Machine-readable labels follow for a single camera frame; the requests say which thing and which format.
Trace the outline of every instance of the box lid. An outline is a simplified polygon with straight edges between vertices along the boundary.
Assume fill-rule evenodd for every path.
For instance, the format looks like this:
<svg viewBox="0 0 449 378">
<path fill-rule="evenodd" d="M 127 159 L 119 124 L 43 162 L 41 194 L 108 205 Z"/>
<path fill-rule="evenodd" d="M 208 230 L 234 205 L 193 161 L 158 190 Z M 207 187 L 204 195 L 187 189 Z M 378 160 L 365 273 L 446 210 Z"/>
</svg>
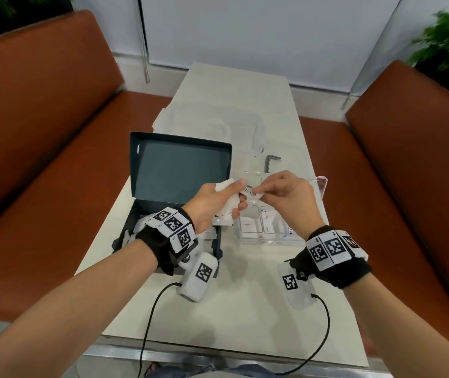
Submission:
<svg viewBox="0 0 449 378">
<path fill-rule="evenodd" d="M 187 203 L 204 183 L 229 178 L 231 144 L 159 133 L 130 133 L 132 196 Z"/>
</svg>

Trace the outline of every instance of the brown leather bench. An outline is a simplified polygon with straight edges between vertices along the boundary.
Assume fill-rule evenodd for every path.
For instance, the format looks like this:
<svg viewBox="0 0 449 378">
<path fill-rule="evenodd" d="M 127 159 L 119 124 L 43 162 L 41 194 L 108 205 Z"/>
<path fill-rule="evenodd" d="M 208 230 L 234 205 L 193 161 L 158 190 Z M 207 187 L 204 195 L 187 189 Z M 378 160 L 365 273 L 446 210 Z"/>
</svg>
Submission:
<svg viewBox="0 0 449 378">
<path fill-rule="evenodd" d="M 0 37 L 0 320 L 74 275 L 170 102 L 122 84 L 90 12 Z"/>
<path fill-rule="evenodd" d="M 329 221 L 449 340 L 449 92 L 397 61 L 346 116 L 300 118 Z"/>
</svg>

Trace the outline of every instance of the person's right hand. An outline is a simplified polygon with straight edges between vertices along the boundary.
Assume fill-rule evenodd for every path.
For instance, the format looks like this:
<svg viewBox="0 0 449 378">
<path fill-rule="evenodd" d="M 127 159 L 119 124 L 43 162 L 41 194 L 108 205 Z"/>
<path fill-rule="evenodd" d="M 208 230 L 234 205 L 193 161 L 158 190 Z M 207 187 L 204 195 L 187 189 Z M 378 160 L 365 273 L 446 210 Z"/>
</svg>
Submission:
<svg viewBox="0 0 449 378">
<path fill-rule="evenodd" d="M 254 193 L 264 193 L 261 198 L 275 208 L 285 222 L 302 239 L 325 225 L 317 208 L 314 188 L 305 179 L 290 171 L 282 171 L 266 178 L 253 188 Z"/>
</svg>

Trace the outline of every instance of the person's left hand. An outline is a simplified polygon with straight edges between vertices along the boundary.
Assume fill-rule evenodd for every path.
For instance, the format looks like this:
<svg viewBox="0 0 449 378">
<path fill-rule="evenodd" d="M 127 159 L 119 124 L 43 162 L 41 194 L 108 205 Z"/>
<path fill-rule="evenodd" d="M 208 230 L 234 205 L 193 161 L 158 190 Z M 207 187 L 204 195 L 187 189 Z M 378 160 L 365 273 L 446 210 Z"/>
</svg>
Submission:
<svg viewBox="0 0 449 378">
<path fill-rule="evenodd" d="M 202 185 L 198 193 L 183 206 L 195 225 L 195 233 L 205 232 L 212 226 L 212 218 L 223 209 L 230 197 L 239 193 L 246 186 L 245 179 L 237 180 L 224 190 L 217 192 L 214 183 Z M 240 194 L 240 204 L 231 214 L 233 219 L 239 217 L 239 210 L 247 208 L 246 197 Z"/>
</svg>

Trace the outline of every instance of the table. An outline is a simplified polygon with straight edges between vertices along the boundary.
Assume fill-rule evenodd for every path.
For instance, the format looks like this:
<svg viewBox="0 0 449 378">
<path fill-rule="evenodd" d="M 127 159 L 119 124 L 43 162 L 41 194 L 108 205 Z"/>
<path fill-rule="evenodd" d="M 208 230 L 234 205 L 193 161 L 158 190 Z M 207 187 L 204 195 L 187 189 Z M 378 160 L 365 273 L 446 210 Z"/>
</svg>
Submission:
<svg viewBox="0 0 449 378">
<path fill-rule="evenodd" d="M 282 157 L 279 166 L 305 178 L 314 170 L 287 79 L 219 66 L 194 64 L 174 100 L 239 107 L 260 114 L 267 129 L 266 154 Z M 262 171 L 264 158 L 251 171 Z M 133 203 L 127 180 L 77 272 L 110 255 Z M 320 210 L 326 219 L 322 201 Z M 287 304 L 278 284 L 277 265 L 300 248 L 236 244 L 232 228 L 221 242 L 224 256 L 218 278 L 201 303 L 190 303 L 173 292 L 160 298 L 149 340 L 197 347 L 304 359 L 322 341 L 326 314 L 317 303 L 304 310 Z M 152 275 L 103 335 L 141 339 L 149 312 L 160 290 L 180 276 Z M 343 293 L 315 280 L 316 293 L 328 305 L 331 331 L 316 361 L 367 366 L 357 323 Z"/>
</svg>

